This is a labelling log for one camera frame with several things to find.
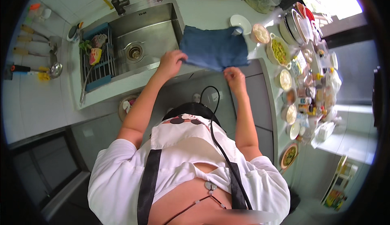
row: black cable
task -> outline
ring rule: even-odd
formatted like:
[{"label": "black cable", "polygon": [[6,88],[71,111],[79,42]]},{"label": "black cable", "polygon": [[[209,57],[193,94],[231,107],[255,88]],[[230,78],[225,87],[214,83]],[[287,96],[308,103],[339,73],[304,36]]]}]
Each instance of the black cable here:
[{"label": "black cable", "polygon": [[[213,119],[213,118],[215,118],[215,113],[217,112],[217,109],[218,109],[219,100],[220,100],[220,95],[219,95],[219,91],[218,91],[218,89],[217,89],[216,87],[209,85],[209,86],[207,86],[206,88],[204,88],[203,91],[202,91],[202,93],[200,94],[200,103],[202,103],[202,96],[203,96],[204,91],[205,91],[207,88],[214,88],[214,89],[217,91],[217,93],[218,93],[217,106],[215,107],[215,110],[214,110],[214,112],[212,113],[212,119]],[[251,206],[251,204],[250,204],[249,198],[248,198],[248,196],[246,195],[245,189],[244,189],[244,187],[243,187],[243,185],[242,185],[242,183],[241,183],[241,179],[238,178],[238,175],[237,175],[237,173],[235,172],[235,170],[233,169],[232,164],[230,163],[230,160],[228,159],[228,157],[227,157],[225,151],[222,149],[222,147],[219,145],[218,141],[217,141],[217,140],[215,139],[215,137],[214,137],[214,131],[212,130],[212,119],[210,119],[210,125],[211,125],[211,126],[210,126],[211,138],[212,138],[212,140],[214,141],[214,143],[218,146],[218,148],[221,150],[223,157],[225,158],[225,160],[226,160],[226,162],[227,162],[229,168],[231,169],[231,171],[232,171],[234,177],[236,178],[237,183],[238,183],[238,186],[240,187],[241,192],[242,192],[242,194],[244,195],[244,199],[245,199],[245,201],[246,201],[246,205],[248,206],[248,209],[249,209],[249,210],[253,210],[253,209],[252,209],[252,206]]]}]

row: blue cloth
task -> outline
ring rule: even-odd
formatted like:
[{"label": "blue cloth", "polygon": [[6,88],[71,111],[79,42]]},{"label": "blue cloth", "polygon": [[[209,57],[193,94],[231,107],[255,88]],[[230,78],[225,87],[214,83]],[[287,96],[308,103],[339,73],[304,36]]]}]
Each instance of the blue cloth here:
[{"label": "blue cloth", "polygon": [[236,28],[201,30],[186,26],[180,42],[180,49],[188,56],[184,63],[219,72],[229,66],[247,66],[246,42],[242,34],[232,34]]}]

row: white countertop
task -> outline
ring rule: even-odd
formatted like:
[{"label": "white countertop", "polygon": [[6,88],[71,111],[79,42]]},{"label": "white countertop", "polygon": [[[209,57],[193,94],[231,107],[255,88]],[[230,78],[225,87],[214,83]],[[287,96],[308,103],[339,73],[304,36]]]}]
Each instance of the white countertop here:
[{"label": "white countertop", "polygon": [[[141,0],[130,0],[130,3],[139,2]],[[263,25],[268,24],[276,16],[277,12],[270,14],[261,14],[249,7],[242,0],[176,0],[180,9],[181,16],[185,25],[197,27],[199,29],[225,29],[229,27],[229,18],[234,14],[240,14],[246,17],[253,25],[255,23],[261,23]],[[95,17],[89,17],[84,21],[84,26],[88,26],[95,20],[111,13],[112,10],[102,10],[95,14]],[[280,32],[277,25],[267,27],[270,32],[280,36]],[[274,139],[274,160],[278,162],[279,156],[284,148],[291,142],[288,135],[285,133],[287,123],[280,118],[280,111],[283,106],[283,102],[279,97],[282,93],[282,89],[275,86],[273,78],[281,71],[281,67],[274,65],[268,59],[265,51],[265,46],[261,45],[257,47],[256,43],[252,42],[249,35],[245,35],[245,40],[248,45],[248,52],[250,59],[263,58],[262,69],[264,71],[264,77],[266,80],[266,86],[271,105],[271,115],[273,120],[273,139]],[[74,99],[77,101],[76,105],[78,109],[80,106],[78,100],[81,95],[81,80],[80,80],[80,58],[78,54],[78,45],[72,44],[69,50],[70,63],[72,63],[72,72],[69,74],[70,81],[72,82],[72,91]],[[195,66],[184,65],[182,66],[179,75],[187,74],[201,70]],[[142,73],[129,76],[125,79],[121,79],[115,82],[111,82],[108,85],[104,85],[85,96],[83,108],[89,105],[93,105],[97,102],[109,99],[111,97],[120,95],[124,92],[141,88],[146,85],[150,77],[156,71],[151,69]]]}]

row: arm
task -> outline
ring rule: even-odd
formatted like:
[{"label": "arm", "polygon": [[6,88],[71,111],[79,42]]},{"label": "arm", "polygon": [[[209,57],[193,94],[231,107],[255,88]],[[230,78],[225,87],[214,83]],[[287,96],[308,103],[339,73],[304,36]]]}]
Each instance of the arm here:
[{"label": "arm", "polygon": [[182,64],[181,58],[187,60],[188,56],[179,50],[168,51],[161,57],[160,66],[131,107],[119,130],[117,139],[128,140],[139,149],[149,124],[157,94],[165,82],[179,72]]},{"label": "arm", "polygon": [[230,89],[237,98],[236,146],[247,161],[261,156],[259,141],[248,93],[246,92],[245,75],[236,67],[229,67],[223,72]]}]

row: person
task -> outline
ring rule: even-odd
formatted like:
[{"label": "person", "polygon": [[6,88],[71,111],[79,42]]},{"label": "person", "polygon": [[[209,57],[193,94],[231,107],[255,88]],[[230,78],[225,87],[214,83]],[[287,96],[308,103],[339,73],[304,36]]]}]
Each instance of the person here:
[{"label": "person", "polygon": [[[248,208],[241,182],[252,209],[275,214],[267,224],[281,223],[290,209],[288,186],[259,150],[245,76],[238,68],[223,72],[238,102],[236,141],[210,109],[189,102],[169,111],[141,146],[157,94],[183,59],[188,57],[179,50],[161,57],[117,139],[99,152],[88,188],[90,209],[103,224],[203,224],[215,211]],[[211,129],[240,181],[214,144]],[[218,221],[229,224],[227,217]]]}]

